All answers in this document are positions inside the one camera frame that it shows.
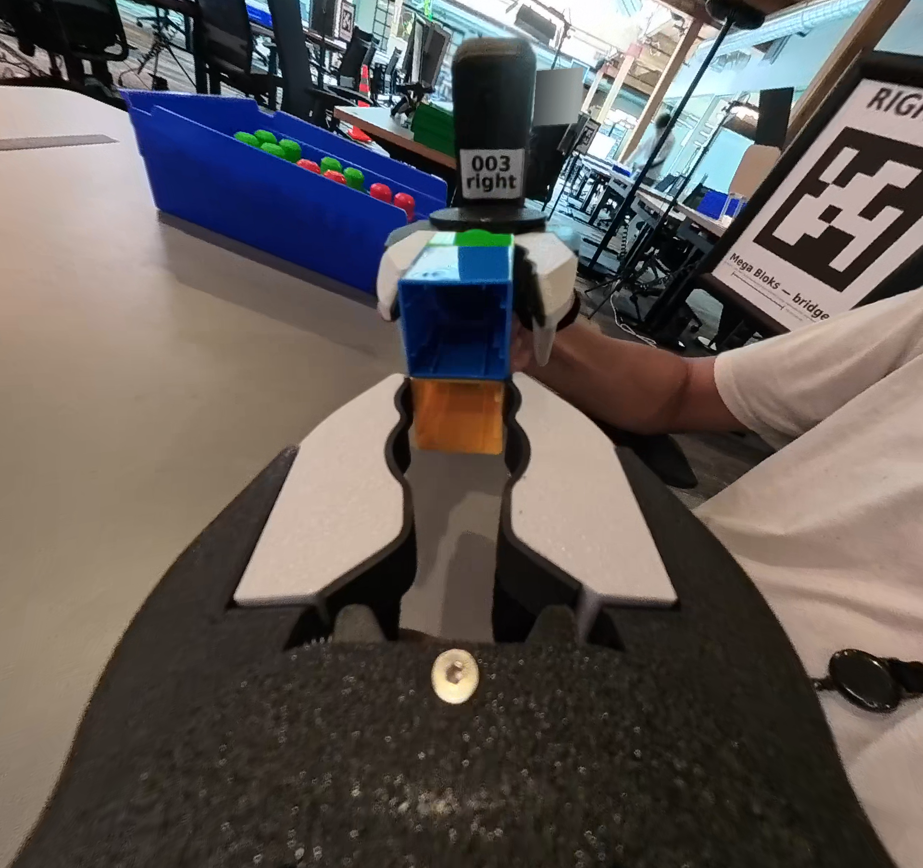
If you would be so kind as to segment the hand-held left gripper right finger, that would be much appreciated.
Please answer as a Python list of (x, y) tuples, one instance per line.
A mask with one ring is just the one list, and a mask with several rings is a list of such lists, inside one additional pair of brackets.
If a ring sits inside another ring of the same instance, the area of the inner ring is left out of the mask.
[(673, 608), (675, 587), (616, 446), (527, 376), (508, 386), (496, 574), (529, 612)]

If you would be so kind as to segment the person's right hand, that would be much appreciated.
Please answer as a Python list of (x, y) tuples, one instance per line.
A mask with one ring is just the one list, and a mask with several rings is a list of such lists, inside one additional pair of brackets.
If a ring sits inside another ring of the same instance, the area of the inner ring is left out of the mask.
[(583, 317), (556, 333), (548, 361), (539, 364), (535, 350), (535, 334), (513, 319), (511, 336), (511, 369), (522, 373), (550, 389), (564, 390), (589, 377), (599, 346), (606, 337)]

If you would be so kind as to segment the stack of green bins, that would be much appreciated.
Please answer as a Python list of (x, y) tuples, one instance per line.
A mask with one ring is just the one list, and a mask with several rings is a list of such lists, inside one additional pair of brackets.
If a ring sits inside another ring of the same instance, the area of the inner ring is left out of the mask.
[(412, 114), (411, 131), (417, 143), (446, 156), (455, 156), (455, 123), (451, 111), (422, 101)]

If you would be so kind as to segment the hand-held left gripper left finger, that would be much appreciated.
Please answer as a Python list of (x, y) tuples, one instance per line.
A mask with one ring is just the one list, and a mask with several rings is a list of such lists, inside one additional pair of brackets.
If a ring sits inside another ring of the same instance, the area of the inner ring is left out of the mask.
[(296, 447), (237, 606), (399, 608), (417, 574), (409, 393), (406, 377), (388, 376)]

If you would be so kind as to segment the yellow mega block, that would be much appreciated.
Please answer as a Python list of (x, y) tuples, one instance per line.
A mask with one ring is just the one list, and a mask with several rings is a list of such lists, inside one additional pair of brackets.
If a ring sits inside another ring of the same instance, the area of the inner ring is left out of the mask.
[(410, 385), (413, 442), (419, 450), (501, 454), (504, 382), (411, 377)]

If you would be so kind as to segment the blue mega block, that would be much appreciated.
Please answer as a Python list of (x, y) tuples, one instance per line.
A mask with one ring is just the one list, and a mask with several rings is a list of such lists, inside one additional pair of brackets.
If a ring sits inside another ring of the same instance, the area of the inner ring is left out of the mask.
[(437, 233), (397, 285), (407, 373), (416, 379), (511, 376), (514, 244)]

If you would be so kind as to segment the cluster of mega block bridges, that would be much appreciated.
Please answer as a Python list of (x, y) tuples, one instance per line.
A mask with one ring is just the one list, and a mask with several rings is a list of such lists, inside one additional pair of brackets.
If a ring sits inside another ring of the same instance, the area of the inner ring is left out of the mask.
[(416, 219), (417, 206), (412, 194), (395, 189), (377, 176), (368, 175), (365, 170), (349, 165), (337, 157), (323, 155), (315, 159), (308, 156), (306, 150), (297, 141), (277, 137), (266, 129), (236, 131), (233, 138), (242, 144), (290, 162), (302, 170), (396, 207), (404, 212), (409, 223)]

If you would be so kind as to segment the blue storage bin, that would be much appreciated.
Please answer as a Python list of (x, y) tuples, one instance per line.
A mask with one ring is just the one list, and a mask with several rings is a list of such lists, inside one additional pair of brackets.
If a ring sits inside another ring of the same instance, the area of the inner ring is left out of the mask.
[(417, 221), (445, 208), (446, 182), (248, 98), (124, 89), (156, 207), (364, 294), (373, 294), (403, 210), (237, 139), (266, 130), (316, 163), (331, 157), (414, 201)]

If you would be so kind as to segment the black framed marker sign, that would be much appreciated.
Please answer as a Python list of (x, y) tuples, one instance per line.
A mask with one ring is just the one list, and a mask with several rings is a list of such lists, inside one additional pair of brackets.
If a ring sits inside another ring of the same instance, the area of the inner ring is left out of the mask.
[(922, 59), (855, 62), (712, 251), (700, 283), (770, 334), (916, 290)]

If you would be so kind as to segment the black office chair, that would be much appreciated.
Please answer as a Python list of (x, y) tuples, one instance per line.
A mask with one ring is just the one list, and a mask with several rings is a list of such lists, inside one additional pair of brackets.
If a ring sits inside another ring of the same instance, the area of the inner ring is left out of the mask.
[(273, 39), (283, 79), (282, 111), (328, 131), (336, 128), (333, 110), (340, 98), (325, 89), (312, 71), (299, 0), (268, 0)]
[(223, 83), (248, 97), (258, 95), (253, 70), (253, 34), (245, 0), (196, 0), (194, 43), (205, 71), (207, 92), (217, 95)]
[(20, 54), (48, 56), (52, 78), (118, 97), (110, 66), (127, 60), (129, 44), (116, 0), (2, 0), (2, 20)]

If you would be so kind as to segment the black badge reel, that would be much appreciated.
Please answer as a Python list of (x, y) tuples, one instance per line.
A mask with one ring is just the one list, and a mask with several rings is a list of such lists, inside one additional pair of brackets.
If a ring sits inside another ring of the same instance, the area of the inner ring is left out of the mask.
[(832, 654), (816, 692), (835, 692), (861, 710), (888, 714), (922, 696), (922, 662), (874, 655), (857, 648)]

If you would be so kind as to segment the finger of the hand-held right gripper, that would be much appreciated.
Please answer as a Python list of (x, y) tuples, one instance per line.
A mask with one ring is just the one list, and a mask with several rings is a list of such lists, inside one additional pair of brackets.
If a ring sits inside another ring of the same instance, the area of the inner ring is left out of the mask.
[(397, 228), (386, 239), (376, 275), (376, 310), (386, 321), (398, 319), (398, 284), (426, 244), (431, 228)]
[(532, 335), (535, 364), (546, 366), (558, 332), (578, 317), (578, 257), (554, 233), (520, 234), (514, 240), (514, 312)]

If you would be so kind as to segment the wooden table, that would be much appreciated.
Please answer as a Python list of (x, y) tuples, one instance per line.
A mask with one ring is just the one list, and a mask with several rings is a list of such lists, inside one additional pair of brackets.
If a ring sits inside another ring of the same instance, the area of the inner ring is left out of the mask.
[(387, 108), (353, 105), (337, 106), (333, 115), (340, 122), (356, 126), (373, 140), (415, 160), (427, 160), (450, 170), (456, 169), (454, 156), (434, 150), (417, 141), (409, 126), (399, 124)]

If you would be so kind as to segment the black studio light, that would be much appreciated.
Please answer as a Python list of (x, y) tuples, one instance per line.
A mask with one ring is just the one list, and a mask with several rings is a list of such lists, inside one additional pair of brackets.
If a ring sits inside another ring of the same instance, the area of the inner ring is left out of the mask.
[(571, 30), (571, 21), (565, 14), (533, 0), (518, 0), (508, 11), (513, 14), (513, 27), (545, 46), (559, 43)]

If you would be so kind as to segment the person's white t-shirt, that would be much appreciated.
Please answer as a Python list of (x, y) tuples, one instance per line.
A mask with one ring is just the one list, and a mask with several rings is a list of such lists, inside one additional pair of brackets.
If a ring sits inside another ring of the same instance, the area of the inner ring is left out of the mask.
[(922, 653), (922, 292), (720, 354), (724, 405), (775, 451), (697, 515), (809, 676)]

